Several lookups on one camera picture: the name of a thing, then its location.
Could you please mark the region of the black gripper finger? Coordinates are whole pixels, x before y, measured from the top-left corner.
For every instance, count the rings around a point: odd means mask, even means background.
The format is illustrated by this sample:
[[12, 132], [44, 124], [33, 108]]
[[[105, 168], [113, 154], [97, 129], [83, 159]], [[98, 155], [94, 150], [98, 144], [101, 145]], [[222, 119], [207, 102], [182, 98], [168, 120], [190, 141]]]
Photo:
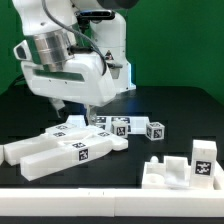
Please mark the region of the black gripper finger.
[[86, 106], [86, 118], [89, 125], [96, 125], [97, 122], [97, 107], [92, 105]]
[[61, 99], [56, 99], [56, 98], [50, 98], [49, 102], [51, 105], [54, 107], [56, 110], [56, 113], [59, 118], [62, 117], [62, 110], [65, 108], [65, 104]]

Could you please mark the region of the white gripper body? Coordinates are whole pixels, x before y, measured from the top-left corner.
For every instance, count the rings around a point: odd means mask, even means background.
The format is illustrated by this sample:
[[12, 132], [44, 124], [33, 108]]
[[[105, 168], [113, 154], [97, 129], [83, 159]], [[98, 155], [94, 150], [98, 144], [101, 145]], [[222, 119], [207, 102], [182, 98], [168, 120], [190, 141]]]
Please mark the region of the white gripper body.
[[21, 67], [36, 95], [93, 106], [104, 106], [116, 96], [111, 74], [103, 74], [102, 61], [96, 53], [76, 54], [64, 64], [62, 72], [48, 72], [28, 61], [22, 61]]

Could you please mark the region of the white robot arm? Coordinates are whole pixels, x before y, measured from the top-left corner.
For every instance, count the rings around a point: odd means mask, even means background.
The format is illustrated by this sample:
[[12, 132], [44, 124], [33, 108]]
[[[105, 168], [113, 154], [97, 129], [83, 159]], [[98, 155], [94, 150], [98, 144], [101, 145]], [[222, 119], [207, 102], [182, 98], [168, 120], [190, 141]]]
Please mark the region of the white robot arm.
[[118, 13], [139, 0], [12, 0], [25, 39], [14, 48], [30, 90], [51, 99], [96, 109], [133, 90], [126, 59], [126, 21]]

